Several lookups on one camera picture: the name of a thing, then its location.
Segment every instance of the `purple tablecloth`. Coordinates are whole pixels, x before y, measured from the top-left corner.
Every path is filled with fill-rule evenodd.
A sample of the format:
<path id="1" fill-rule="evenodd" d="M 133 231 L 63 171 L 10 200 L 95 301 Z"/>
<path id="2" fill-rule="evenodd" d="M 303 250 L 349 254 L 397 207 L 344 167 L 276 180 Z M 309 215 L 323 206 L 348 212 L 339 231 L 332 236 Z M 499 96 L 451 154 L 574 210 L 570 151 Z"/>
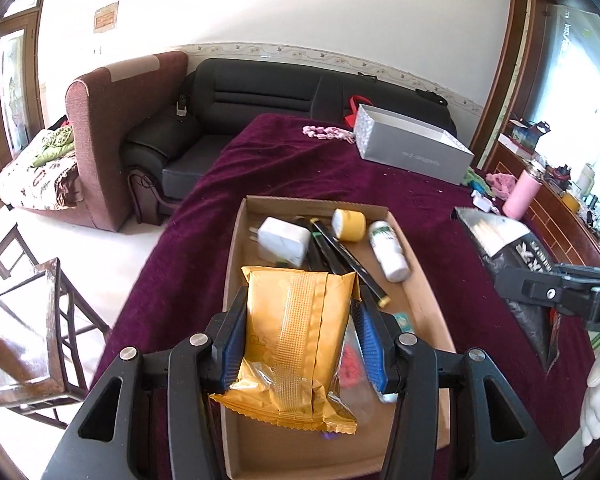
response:
<path id="1" fill-rule="evenodd" d="M 458 352 L 471 347 L 487 351 L 557 452 L 578 429 L 593 363 L 581 322 L 563 320 L 560 358 L 545 374 L 464 227 L 450 220 L 455 206 L 471 205 L 468 189 L 361 160 L 346 142 L 304 136 L 307 123 L 262 115 L 224 149 L 173 215 L 140 273 L 95 380 L 122 348 L 172 348 L 203 331 L 222 309 L 232 229 L 246 195 L 377 204 L 391 210 L 409 239 Z M 158 433 L 160 477 L 169 478 L 164 421 Z M 446 450 L 438 454 L 435 478 L 446 478 L 446 456 Z"/>

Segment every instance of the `silver screw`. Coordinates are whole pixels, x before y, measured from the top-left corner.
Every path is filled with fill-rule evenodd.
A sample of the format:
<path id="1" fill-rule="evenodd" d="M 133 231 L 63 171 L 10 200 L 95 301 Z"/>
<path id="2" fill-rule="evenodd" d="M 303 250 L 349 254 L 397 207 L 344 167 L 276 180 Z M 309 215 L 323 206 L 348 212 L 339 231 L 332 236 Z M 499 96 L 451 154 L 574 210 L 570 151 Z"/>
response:
<path id="1" fill-rule="evenodd" d="M 479 348 L 472 348 L 471 350 L 469 350 L 469 359 L 473 361 L 479 363 L 480 361 L 484 361 L 486 358 L 487 355 Z"/>
<path id="2" fill-rule="evenodd" d="M 209 341 L 209 338 L 206 334 L 194 334 L 189 338 L 189 342 L 193 346 L 202 346 L 207 341 Z"/>
<path id="3" fill-rule="evenodd" d="M 400 334 L 398 341 L 405 346 L 413 346 L 418 342 L 418 338 L 412 333 L 405 332 L 404 334 Z"/>
<path id="4" fill-rule="evenodd" d="M 132 346 L 123 348 L 120 351 L 120 359 L 122 359 L 123 361 L 131 361 L 131 359 L 133 359 L 137 355 L 138 355 L 138 350 L 136 350 Z"/>

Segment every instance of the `white tiled floor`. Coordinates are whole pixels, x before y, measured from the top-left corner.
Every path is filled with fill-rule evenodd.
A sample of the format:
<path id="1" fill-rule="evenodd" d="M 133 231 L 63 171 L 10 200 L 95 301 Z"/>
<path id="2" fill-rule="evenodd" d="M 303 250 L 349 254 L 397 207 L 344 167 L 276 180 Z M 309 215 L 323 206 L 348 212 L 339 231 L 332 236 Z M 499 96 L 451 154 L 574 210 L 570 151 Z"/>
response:
<path id="1" fill-rule="evenodd" d="M 2 208 L 0 240 L 16 222 L 36 258 L 40 262 L 60 258 L 64 273 L 110 326 L 164 230 L 131 219 L 121 232 L 109 233 Z M 91 332 L 79 336 L 78 345 L 90 383 L 104 341 L 99 332 Z M 60 418 L 68 422 L 78 407 L 61 408 Z M 0 408 L 0 442 L 29 480 L 41 477 L 61 437 L 61 430 Z"/>

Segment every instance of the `sofa backrest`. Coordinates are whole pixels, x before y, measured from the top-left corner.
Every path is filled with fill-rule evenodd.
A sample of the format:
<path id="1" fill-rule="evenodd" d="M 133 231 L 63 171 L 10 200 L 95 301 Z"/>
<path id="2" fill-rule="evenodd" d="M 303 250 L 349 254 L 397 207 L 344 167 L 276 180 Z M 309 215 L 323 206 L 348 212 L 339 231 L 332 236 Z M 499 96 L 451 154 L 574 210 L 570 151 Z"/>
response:
<path id="1" fill-rule="evenodd" d="M 174 103 L 187 72 L 184 52 L 166 52 L 97 68 L 75 79 L 65 105 L 74 125 L 75 155 L 93 224 L 117 231 L 131 212 L 120 143 L 126 133 Z"/>
<path id="2" fill-rule="evenodd" d="M 271 61 L 206 59 L 182 85 L 189 112 L 206 134 L 237 135 L 257 115 L 289 114 L 341 123 L 349 99 L 362 95 L 385 108 L 456 135 L 445 106 L 413 90 L 335 70 Z"/>

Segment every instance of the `pink bead string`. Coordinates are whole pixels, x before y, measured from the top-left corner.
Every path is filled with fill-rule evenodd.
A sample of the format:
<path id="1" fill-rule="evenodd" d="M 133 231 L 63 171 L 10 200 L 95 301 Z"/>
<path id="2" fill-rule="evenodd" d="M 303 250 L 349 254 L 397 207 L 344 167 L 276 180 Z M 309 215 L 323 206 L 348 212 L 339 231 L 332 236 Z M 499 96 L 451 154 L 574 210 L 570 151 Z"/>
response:
<path id="1" fill-rule="evenodd" d="M 302 133 L 308 137 L 315 137 L 315 139 L 338 139 L 346 140 L 349 144 L 355 144 L 356 137 L 352 132 L 336 128 L 335 126 L 329 126 L 323 128 L 322 126 L 305 126 L 302 128 Z"/>

